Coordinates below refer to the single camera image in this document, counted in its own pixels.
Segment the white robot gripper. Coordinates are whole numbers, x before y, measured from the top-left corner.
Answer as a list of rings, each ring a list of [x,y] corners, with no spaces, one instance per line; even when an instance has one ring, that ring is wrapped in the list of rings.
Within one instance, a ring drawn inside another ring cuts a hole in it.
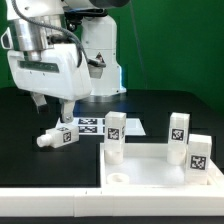
[[[40,62],[26,61],[22,52],[9,50],[13,80],[19,89],[32,92],[38,113],[48,111],[44,95],[61,98],[60,120],[71,123],[74,100],[89,96],[92,90],[87,62],[82,58],[81,65],[77,66],[78,55],[74,44],[55,44],[53,49],[42,51],[41,57]]]

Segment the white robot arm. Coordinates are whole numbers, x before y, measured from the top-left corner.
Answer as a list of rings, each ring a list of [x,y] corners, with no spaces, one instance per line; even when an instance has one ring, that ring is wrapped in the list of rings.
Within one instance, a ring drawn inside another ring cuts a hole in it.
[[[117,25],[110,8],[130,0],[5,0],[9,25],[1,37],[16,86],[36,106],[47,96],[61,103],[61,121],[75,102],[123,93],[116,60]]]

